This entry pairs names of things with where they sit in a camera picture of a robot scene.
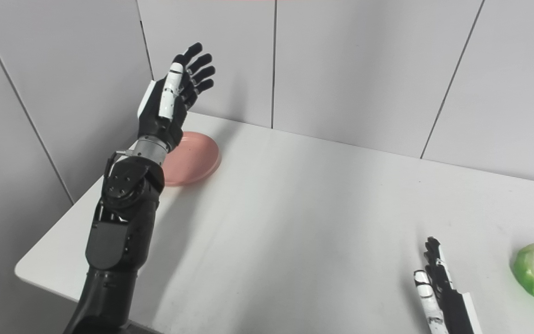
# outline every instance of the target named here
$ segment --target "robotic arm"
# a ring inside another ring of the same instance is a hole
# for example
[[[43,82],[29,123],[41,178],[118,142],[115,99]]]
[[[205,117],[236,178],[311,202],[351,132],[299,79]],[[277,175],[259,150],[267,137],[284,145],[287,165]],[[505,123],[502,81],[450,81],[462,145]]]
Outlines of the robotic arm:
[[[106,164],[102,194],[86,247],[86,281],[64,334],[118,334],[129,317],[137,272],[146,262],[159,195],[162,163],[183,137],[187,110],[214,85],[216,70],[197,43],[177,55],[168,74],[152,81],[138,110],[134,150],[114,153]]]

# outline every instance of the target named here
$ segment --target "robotic hand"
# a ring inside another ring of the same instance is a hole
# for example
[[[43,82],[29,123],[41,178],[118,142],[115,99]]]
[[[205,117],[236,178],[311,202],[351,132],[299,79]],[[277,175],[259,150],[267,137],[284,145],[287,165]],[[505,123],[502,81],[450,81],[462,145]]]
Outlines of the robotic hand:
[[[416,270],[413,279],[432,334],[482,334],[469,293],[454,288],[438,240],[429,237],[424,253],[426,270]]]
[[[177,55],[168,74],[152,81],[138,110],[134,150],[114,153],[106,164],[102,194],[89,233],[86,281],[64,334],[118,334],[129,317],[137,271],[146,262],[159,195],[162,163],[183,137],[187,110],[214,85],[212,57],[197,43]]]

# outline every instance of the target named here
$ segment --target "white table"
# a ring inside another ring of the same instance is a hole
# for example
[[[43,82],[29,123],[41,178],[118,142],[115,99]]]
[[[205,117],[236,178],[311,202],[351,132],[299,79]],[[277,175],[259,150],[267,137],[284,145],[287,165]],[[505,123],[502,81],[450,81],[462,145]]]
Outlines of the white table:
[[[413,287],[441,241],[486,334],[534,334],[513,252],[534,242],[534,182],[190,114],[221,166],[166,188],[131,319],[177,334],[426,334]],[[77,300],[101,180],[22,258]]]

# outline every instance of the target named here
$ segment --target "plate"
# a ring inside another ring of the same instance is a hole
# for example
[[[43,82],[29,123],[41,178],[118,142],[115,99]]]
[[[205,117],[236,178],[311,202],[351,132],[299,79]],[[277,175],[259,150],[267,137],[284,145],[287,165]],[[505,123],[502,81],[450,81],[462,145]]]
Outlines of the plate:
[[[220,165],[216,142],[197,132],[186,131],[180,145],[166,154],[162,169],[166,186],[185,186],[209,177]]]

